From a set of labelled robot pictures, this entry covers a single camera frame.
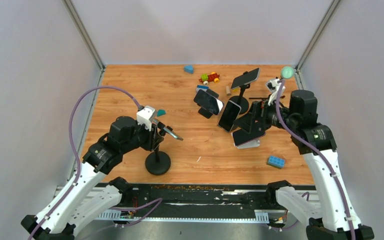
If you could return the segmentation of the teal smartphone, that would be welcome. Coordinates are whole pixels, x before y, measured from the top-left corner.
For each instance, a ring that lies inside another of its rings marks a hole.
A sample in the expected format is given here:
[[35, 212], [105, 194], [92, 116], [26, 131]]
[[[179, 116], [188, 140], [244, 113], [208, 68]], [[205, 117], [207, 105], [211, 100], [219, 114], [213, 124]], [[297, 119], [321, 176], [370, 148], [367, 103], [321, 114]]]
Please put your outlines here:
[[170, 127], [170, 126], [168, 126], [168, 125], [166, 125], [166, 124], [164, 124], [164, 123], [162, 123], [161, 121], [159, 121], [158, 119], [154, 119], [153, 120], [153, 123], [157, 126], [157, 128], [159, 129], [159, 135], [161, 135], [162, 137], [164, 137], [165, 135], [170, 135], [170, 136], [172, 136], [174, 139], [176, 139], [176, 140], [179, 140], [179, 141], [183, 141], [184, 139], [180, 136], [180, 135], [178, 135], [177, 133], [175, 133], [174, 132], [174, 130]]

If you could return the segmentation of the black round-base clamp stand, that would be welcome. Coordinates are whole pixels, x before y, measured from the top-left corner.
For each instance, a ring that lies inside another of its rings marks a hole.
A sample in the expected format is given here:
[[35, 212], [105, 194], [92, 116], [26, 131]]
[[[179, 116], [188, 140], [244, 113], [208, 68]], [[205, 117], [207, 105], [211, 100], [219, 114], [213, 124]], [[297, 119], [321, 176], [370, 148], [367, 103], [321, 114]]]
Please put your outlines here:
[[145, 159], [146, 170], [155, 176], [161, 176], [168, 172], [171, 167], [170, 156], [163, 151], [160, 151], [160, 146]]

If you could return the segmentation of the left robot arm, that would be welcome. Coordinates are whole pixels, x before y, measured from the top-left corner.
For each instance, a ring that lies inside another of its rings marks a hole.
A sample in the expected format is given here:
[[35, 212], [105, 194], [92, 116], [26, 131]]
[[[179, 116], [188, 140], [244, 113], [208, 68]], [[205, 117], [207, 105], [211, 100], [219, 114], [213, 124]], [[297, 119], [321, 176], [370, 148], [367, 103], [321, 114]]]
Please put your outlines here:
[[36, 215], [26, 215], [21, 225], [30, 240], [73, 240], [90, 222], [107, 209], [133, 201], [132, 186], [124, 178], [110, 181], [103, 191], [83, 203], [87, 194], [120, 164], [123, 155], [135, 149], [149, 151], [146, 164], [162, 161], [157, 149], [172, 128], [153, 119], [118, 117], [83, 156], [83, 161], [59, 194]]

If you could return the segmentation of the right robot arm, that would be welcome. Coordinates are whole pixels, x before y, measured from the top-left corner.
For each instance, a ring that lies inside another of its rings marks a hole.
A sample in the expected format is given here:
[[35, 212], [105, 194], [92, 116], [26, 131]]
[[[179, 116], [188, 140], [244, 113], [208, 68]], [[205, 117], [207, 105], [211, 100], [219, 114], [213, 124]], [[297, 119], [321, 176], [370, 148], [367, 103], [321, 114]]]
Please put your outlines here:
[[246, 135], [271, 127], [286, 130], [310, 169], [320, 208], [301, 197], [287, 181], [272, 182], [265, 195], [272, 209], [284, 207], [306, 227], [309, 240], [372, 240], [370, 226], [362, 224], [346, 191], [339, 168], [337, 144], [331, 129], [318, 122], [318, 101], [308, 90], [294, 90], [289, 105], [254, 101], [234, 123]]

